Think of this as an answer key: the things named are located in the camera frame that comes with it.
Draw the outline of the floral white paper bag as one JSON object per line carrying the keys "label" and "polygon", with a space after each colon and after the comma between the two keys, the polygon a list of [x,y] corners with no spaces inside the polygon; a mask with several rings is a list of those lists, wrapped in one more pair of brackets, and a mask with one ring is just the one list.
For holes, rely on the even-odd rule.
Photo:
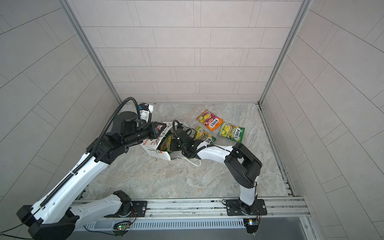
{"label": "floral white paper bag", "polygon": [[181,150],[171,150],[171,138],[173,137],[172,122],[165,122],[166,127],[157,139],[144,140],[141,147],[153,158],[172,161],[187,160]]}

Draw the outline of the orange pink Fox's candy bag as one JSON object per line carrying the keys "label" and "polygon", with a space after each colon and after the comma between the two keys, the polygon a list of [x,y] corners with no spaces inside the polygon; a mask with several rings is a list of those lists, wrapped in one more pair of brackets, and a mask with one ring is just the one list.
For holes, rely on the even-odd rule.
{"label": "orange pink Fox's candy bag", "polygon": [[210,131],[216,130],[224,122],[223,119],[208,110],[205,110],[199,117],[197,117],[197,120],[206,126]]}

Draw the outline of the green Fox's spring tea bag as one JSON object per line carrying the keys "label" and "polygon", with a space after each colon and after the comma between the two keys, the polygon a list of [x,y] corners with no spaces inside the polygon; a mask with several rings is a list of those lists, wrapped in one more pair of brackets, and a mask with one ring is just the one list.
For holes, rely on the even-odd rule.
{"label": "green Fox's spring tea bag", "polygon": [[220,127],[218,135],[237,143],[241,143],[243,141],[244,133],[245,128],[224,122]]}

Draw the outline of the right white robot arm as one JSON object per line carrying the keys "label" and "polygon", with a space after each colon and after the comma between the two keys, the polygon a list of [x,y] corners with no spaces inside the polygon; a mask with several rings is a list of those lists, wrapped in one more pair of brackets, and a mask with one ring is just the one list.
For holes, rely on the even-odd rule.
{"label": "right white robot arm", "polygon": [[244,215],[259,215],[257,207],[257,180],[262,162],[243,144],[217,146],[202,140],[194,140],[177,120],[172,122],[171,150],[175,159],[211,160],[224,164],[233,178],[240,184],[241,192],[237,204],[226,205]]}

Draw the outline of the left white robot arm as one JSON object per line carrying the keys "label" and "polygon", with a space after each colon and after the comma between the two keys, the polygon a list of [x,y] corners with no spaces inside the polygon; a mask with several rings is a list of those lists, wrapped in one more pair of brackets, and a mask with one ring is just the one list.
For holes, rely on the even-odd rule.
{"label": "left white robot arm", "polygon": [[99,137],[86,149],[72,170],[41,200],[22,206],[17,216],[28,226],[33,240],[66,240],[78,228],[105,216],[135,214],[124,191],[73,207],[74,200],[89,183],[130,147],[154,140],[166,124],[152,122],[153,106],[128,97],[112,113]]}

